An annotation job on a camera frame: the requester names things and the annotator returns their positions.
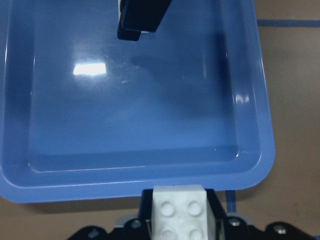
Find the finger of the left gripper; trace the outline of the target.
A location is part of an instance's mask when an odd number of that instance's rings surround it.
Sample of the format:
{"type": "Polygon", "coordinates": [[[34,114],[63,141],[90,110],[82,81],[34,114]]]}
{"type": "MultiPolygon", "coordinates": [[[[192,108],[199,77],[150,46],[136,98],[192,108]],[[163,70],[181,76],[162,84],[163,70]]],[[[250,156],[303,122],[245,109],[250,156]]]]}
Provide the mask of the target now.
{"type": "Polygon", "coordinates": [[[141,31],[156,32],[170,0],[119,0],[117,38],[138,41],[141,31]]]}

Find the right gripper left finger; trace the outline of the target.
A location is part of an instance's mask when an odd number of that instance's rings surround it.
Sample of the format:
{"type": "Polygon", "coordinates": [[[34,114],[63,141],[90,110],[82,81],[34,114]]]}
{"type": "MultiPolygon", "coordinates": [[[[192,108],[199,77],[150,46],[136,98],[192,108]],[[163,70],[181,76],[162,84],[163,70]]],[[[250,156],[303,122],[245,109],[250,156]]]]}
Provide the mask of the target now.
{"type": "Polygon", "coordinates": [[[143,220],[151,220],[153,206],[153,190],[144,189],[141,194],[140,205],[138,210],[138,218],[143,220]]]}

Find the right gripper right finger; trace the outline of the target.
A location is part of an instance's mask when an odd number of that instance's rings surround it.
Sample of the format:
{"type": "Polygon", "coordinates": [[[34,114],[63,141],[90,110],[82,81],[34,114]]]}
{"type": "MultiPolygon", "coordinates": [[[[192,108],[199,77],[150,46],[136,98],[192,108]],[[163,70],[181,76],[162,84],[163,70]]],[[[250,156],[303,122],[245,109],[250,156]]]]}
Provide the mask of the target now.
{"type": "Polygon", "coordinates": [[[207,195],[207,204],[209,207],[209,214],[212,215],[215,221],[221,222],[226,216],[226,211],[222,206],[220,199],[215,190],[205,188],[207,195]]]}

